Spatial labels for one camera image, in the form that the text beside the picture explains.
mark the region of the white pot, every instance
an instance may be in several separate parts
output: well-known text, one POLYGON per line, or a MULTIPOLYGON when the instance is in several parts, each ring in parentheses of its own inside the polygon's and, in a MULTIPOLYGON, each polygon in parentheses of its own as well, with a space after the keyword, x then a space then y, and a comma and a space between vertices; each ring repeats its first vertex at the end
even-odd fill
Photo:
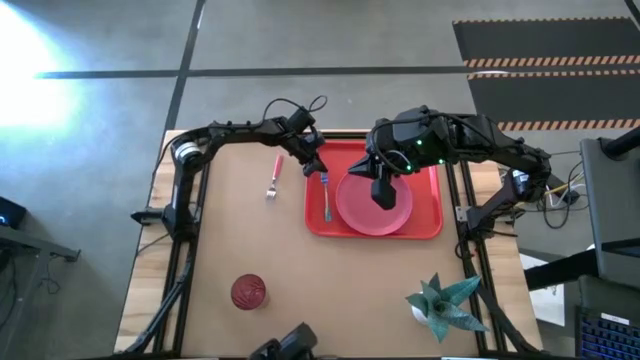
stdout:
POLYGON ((416 318, 416 320, 418 320, 418 322, 422 325, 428 325, 427 324, 427 318, 424 316, 424 314, 422 313, 422 311, 420 311, 420 309, 418 309, 415 306, 411 307, 411 312, 413 313, 413 317, 416 318))

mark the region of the desk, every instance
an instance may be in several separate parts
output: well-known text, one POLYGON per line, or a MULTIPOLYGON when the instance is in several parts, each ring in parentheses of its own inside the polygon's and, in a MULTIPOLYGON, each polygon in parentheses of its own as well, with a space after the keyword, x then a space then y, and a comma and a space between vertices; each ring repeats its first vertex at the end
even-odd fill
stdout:
MULTIPOLYGON (((168 132, 165 139, 178 133, 168 132)), ((221 149, 212 163, 211 186, 203 212, 206 220, 201 227, 182 355, 247 355, 269 338, 284 336, 302 321, 309 323, 318 335, 317 355, 477 354, 471 332, 452 330, 443 344, 438 345, 429 330, 411 318, 403 299, 419 289, 420 279, 427 280, 435 271, 440 273, 443 284, 463 278, 462 263, 453 255, 457 235, 452 226, 453 211, 444 169, 439 169, 439 178, 445 225, 438 238, 426 242, 326 239, 310 235, 304 226, 304 179, 292 158, 286 158, 284 163, 278 199, 271 204, 275 206, 268 212, 262 208, 268 206, 264 203, 263 193, 278 151, 281 150, 257 144, 229 145, 221 149), (216 172, 216 168, 227 171, 216 172), (228 175, 241 174, 247 168, 267 175, 228 175), (299 219, 291 221, 292 216, 299 219), (269 237, 269 241, 255 242, 256 234, 261 231, 268 233, 265 237, 269 237), (292 238, 300 241, 290 242, 292 238), (277 258, 260 258, 260 254, 276 251, 277 258), (286 271, 288 283, 278 280, 286 271), (239 312, 229 307, 230 283, 249 272, 258 273, 267 282, 272 298, 264 312, 239 312), (298 301, 293 288, 287 286, 291 283, 303 294, 311 295, 298 301), (378 284, 384 285, 384 292, 376 288, 378 284), (361 305, 353 306, 354 301, 361 305), (328 308, 329 302, 335 303, 334 307, 328 308), (388 326, 376 326, 383 320, 388 326)), ((495 164, 472 164, 471 173, 478 203, 486 201, 500 188, 495 164)), ((161 207, 169 202, 172 174, 173 164, 166 156, 153 184, 150 206, 161 207)), ((506 227, 500 230, 512 231, 506 227)), ((141 234, 140 246, 162 234, 164 229, 160 225, 146 227, 141 234)), ((116 350, 131 344, 157 310, 170 247, 167 240, 148 248, 137 258, 116 350)), ((525 338, 540 348, 538 328, 514 239, 496 236, 487 242, 487 252, 500 305, 525 338)), ((486 308, 482 313, 483 322, 489 324, 486 308)), ((172 315, 165 344, 173 339, 175 311, 172 315)), ((488 339, 491 348, 490 334, 488 339)))

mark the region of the red tray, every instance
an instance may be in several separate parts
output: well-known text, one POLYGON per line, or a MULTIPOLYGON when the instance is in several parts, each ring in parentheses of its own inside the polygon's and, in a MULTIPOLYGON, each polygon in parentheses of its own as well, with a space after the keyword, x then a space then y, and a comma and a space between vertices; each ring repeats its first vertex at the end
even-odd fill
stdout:
POLYGON ((368 236, 353 230, 340 217, 336 208, 336 188, 347 169, 364 155, 364 141, 335 140, 318 149, 320 158, 329 169, 329 206, 331 222, 324 221, 324 187, 320 174, 307 179, 304 218, 312 233, 337 237, 375 237, 394 239, 428 240, 442 230, 442 203, 438 172, 435 166, 423 169, 419 174, 405 176, 413 194, 413 211, 402 227, 389 235, 368 236))

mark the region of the gray floor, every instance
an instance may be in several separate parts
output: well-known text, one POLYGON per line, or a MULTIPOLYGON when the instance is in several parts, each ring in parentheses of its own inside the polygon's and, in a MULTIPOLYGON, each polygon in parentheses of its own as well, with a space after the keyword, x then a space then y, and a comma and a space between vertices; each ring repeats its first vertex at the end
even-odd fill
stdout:
MULTIPOLYGON (((0 3, 0 195, 25 205, 26 229, 81 248, 52 263, 62 285, 39 291, 11 358, 111 353, 175 79, 25 80, 37 71, 178 69, 195 0, 13 0, 0 3)), ((191 68, 461 65, 452 20, 628 16, 622 0, 209 0, 191 68)), ((366 128, 426 104, 473 112, 463 75, 199 78, 187 81, 177 128, 257 119, 272 98, 306 104, 319 94, 323 128, 366 128)), ((274 106, 273 114, 291 109, 274 106)), ((548 152, 620 131, 520 134, 548 152)), ((577 154, 554 157, 561 177, 577 154)), ((588 211, 560 231, 527 214, 522 249, 570 255, 591 242, 588 211)), ((543 327, 545 347, 571 342, 543 327)))

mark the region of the green paper decoration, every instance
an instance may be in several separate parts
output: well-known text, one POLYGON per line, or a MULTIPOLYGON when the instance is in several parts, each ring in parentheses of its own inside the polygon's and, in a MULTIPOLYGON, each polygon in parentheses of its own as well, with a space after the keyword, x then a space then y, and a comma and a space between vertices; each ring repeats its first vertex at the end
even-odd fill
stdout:
POLYGON ((474 276, 455 283, 445 289, 440 288, 438 273, 433 275, 429 283, 424 281, 422 293, 407 296, 411 306, 416 307, 427 319, 427 325, 442 343, 449 333, 449 325, 469 331, 489 331, 478 319, 458 306, 462 304, 480 283, 480 277, 474 276))

